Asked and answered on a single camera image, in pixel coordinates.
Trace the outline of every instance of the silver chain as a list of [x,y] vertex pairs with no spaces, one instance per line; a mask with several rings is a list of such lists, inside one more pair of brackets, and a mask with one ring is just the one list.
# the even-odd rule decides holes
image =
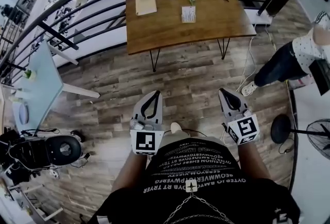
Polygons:
[[234,224],[230,219],[227,218],[227,216],[226,216],[224,213],[220,212],[215,206],[213,206],[213,205],[211,205],[210,203],[208,203],[205,199],[203,199],[203,198],[199,198],[199,197],[197,197],[196,195],[194,195],[193,192],[191,192],[191,193],[190,193],[190,196],[187,197],[187,198],[186,198],[186,199],[185,199],[180,205],[178,205],[178,206],[176,207],[175,211],[173,211],[173,212],[170,214],[169,218],[164,222],[164,224],[167,224],[167,223],[170,221],[170,219],[174,216],[174,214],[175,214],[178,210],[180,210],[180,209],[182,208],[182,205],[183,205],[184,203],[187,203],[188,200],[189,200],[190,198],[198,199],[200,202],[207,204],[207,205],[208,205],[210,208],[212,208],[214,211],[218,212],[222,218],[220,218],[220,217],[214,217],[214,216],[211,216],[211,215],[192,215],[192,216],[189,216],[189,217],[184,217],[184,218],[178,219],[178,220],[172,222],[172,224],[177,223],[177,222],[180,222],[180,221],[183,221],[183,220],[186,220],[186,219],[188,219],[188,218],[201,217],[201,216],[203,216],[203,217],[213,217],[213,218],[217,218],[217,219],[223,220],[223,221],[225,221],[225,222],[227,222],[227,223],[229,223],[229,224]]

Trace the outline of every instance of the white polka dot shirt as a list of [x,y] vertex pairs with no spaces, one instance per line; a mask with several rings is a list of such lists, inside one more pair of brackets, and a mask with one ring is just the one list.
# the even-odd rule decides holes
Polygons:
[[[330,16],[326,12],[320,12],[315,19],[315,24],[330,31]],[[330,45],[317,45],[313,40],[313,31],[312,28],[304,37],[292,41],[294,55],[302,70],[308,74],[311,74],[309,66],[314,60],[326,59],[330,63]]]

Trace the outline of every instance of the black t-shirt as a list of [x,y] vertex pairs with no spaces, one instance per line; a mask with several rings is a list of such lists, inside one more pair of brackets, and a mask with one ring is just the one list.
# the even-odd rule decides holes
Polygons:
[[[189,179],[196,197],[183,203]],[[285,187],[250,179],[225,146],[190,138],[160,148],[138,187],[111,193],[89,223],[164,223],[181,204],[167,223],[298,223],[300,215]]]

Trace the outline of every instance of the shoe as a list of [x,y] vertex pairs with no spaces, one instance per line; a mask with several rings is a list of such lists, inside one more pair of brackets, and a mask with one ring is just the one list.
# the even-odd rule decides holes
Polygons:
[[257,89],[254,81],[250,82],[248,85],[244,86],[241,90],[241,93],[244,97],[251,95]]
[[182,131],[179,123],[171,123],[171,132],[176,133],[177,131]]

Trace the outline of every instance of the chair wheel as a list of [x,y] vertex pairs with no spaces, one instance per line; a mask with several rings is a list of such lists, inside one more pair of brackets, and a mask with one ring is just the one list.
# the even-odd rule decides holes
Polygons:
[[73,131],[71,131],[70,132],[70,134],[72,135],[72,136],[74,136],[80,143],[83,143],[85,140],[86,140],[86,138],[85,138],[85,136],[83,136],[79,131],[77,131],[77,130],[73,130]]

